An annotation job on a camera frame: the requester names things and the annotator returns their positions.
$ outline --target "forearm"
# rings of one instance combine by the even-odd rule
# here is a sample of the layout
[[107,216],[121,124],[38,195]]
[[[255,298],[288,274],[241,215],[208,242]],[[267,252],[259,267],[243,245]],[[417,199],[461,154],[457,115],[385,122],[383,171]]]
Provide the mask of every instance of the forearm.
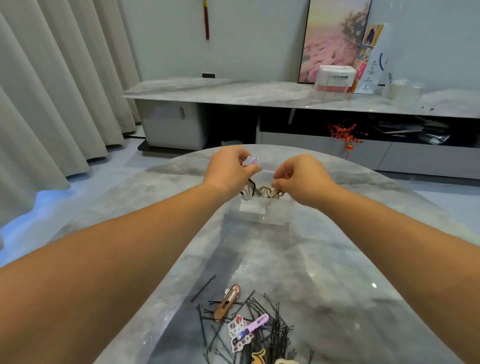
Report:
[[2,362],[92,363],[223,202],[199,185],[1,269]]
[[339,188],[317,207],[464,361],[480,362],[480,248]]

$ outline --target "curtain fold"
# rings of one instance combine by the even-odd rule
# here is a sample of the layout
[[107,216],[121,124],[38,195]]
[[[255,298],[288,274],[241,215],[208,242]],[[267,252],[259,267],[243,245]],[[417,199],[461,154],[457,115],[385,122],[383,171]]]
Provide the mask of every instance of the curtain fold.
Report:
[[0,1],[0,49],[1,227],[135,130],[139,78],[116,0]]

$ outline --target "painting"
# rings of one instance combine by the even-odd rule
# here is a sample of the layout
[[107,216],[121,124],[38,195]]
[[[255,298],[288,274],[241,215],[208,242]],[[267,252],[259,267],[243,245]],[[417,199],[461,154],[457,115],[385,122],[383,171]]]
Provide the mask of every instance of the painting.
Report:
[[370,3],[370,0],[310,0],[299,83],[314,83],[321,64],[353,66]]

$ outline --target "light gray wall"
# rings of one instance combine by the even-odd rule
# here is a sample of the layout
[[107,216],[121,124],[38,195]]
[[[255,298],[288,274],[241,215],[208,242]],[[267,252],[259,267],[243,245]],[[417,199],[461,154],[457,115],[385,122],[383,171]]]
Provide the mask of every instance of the light gray wall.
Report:
[[[119,0],[142,80],[171,76],[296,81],[308,0]],[[394,25],[395,76],[430,90],[480,89],[479,0],[372,0]]]

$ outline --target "red lantern ornament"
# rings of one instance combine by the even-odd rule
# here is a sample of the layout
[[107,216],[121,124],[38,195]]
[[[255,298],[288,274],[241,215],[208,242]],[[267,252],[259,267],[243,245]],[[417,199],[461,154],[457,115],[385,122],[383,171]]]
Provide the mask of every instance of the red lantern ornament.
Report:
[[347,148],[347,156],[345,157],[345,159],[348,158],[348,154],[350,153],[350,150],[353,149],[353,144],[347,144],[347,147],[346,147],[346,148]]

